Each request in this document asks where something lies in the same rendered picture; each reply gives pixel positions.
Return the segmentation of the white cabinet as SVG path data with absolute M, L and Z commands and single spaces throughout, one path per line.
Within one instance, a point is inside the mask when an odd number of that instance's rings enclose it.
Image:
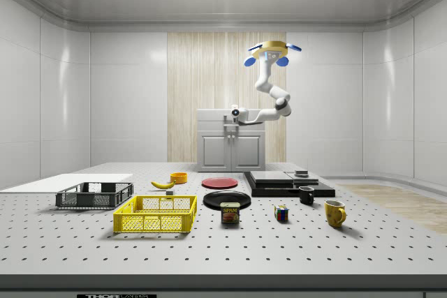
M 230 109 L 198 109 L 197 148 L 201 172 L 264 170 L 265 124 L 240 124 Z

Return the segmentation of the red plate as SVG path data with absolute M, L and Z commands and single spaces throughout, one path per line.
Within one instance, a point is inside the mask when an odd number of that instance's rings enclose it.
M 238 181 L 230 177 L 212 177 L 202 180 L 202 186 L 211 189 L 234 188 L 237 185 Z

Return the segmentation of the black plate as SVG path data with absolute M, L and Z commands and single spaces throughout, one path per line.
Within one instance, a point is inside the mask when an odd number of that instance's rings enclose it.
M 238 191 L 216 191 L 203 197 L 203 203 L 211 209 L 220 210 L 222 202 L 239 202 L 240 208 L 244 209 L 251 204 L 251 198 Z

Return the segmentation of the black stove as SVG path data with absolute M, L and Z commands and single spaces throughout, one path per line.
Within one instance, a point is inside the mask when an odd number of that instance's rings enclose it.
M 300 186 L 314 188 L 315 197 L 336 196 L 335 189 L 313 176 L 282 171 L 251 171 L 244 175 L 251 187 L 252 197 L 298 197 Z

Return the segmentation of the flat-sided can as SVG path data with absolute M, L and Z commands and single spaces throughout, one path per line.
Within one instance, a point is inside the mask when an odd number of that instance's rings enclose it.
M 222 202 L 221 222 L 222 223 L 239 223 L 240 222 L 240 203 L 239 202 Z

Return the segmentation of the puzzle cube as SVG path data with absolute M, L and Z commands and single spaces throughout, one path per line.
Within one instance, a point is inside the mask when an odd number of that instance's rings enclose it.
M 284 204 L 274 206 L 274 216 L 278 221 L 285 222 L 288 220 L 288 207 Z

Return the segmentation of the black mug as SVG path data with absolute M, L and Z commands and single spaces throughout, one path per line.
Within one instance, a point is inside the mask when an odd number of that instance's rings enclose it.
M 306 205 L 314 203 L 314 188 L 311 186 L 300 186 L 299 188 L 300 202 Z

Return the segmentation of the yellow basket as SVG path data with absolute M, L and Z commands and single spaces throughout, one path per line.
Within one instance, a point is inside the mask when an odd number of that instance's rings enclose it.
M 137 195 L 113 213 L 115 232 L 190 232 L 195 195 Z

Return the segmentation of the yellow mug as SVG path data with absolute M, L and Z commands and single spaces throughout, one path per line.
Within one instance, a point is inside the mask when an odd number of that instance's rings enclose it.
M 324 207 L 328 224 L 340 228 L 346 220 L 345 204 L 336 200 L 326 200 Z

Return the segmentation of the dark grey basket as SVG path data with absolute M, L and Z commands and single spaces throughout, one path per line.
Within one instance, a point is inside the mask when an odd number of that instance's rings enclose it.
M 114 209 L 133 194 L 132 183 L 83 182 L 56 194 L 56 206 L 74 209 Z

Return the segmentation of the white board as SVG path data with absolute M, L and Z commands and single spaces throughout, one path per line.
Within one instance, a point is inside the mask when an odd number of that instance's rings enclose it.
M 119 182 L 131 176 L 132 174 L 60 174 L 7 188 L 0 193 L 56 193 L 82 182 Z

